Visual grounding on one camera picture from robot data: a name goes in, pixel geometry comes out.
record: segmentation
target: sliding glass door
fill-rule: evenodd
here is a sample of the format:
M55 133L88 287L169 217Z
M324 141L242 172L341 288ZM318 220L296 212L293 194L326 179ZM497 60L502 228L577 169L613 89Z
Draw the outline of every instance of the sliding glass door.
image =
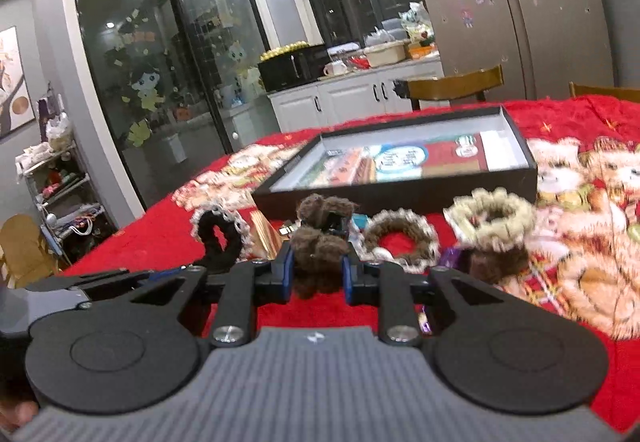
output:
M279 130L254 0L76 0L100 105L145 207Z

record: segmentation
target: brown circle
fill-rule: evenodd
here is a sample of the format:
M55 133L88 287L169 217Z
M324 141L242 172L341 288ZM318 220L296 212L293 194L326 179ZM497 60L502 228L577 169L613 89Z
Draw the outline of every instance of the brown circle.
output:
M29 99L25 96L20 96L11 105L14 114L21 115L29 109Z

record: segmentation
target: gray ribbed panel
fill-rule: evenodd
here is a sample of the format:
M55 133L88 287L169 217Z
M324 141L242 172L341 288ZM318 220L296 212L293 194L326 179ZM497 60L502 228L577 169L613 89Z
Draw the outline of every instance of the gray ribbed panel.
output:
M316 331L324 341L310 342ZM609 442L586 408L548 417L487 411L451 392L412 348L366 327L263 329L220 349L197 379L137 413L89 418L53 408L19 442Z

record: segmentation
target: microwave handle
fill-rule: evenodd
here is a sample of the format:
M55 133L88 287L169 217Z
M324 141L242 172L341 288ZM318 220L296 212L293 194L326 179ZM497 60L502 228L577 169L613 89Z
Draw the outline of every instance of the microwave handle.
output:
M296 77L300 79L300 72L298 72L298 67L296 66L296 59L293 56L291 56L291 64L293 65L293 71L296 73Z

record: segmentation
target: microwave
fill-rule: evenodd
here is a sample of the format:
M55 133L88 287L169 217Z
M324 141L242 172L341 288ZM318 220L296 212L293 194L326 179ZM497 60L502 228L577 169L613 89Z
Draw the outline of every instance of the microwave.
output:
M313 45L262 61L258 69L264 89L277 92L313 83L324 75L324 66L330 61L324 45Z

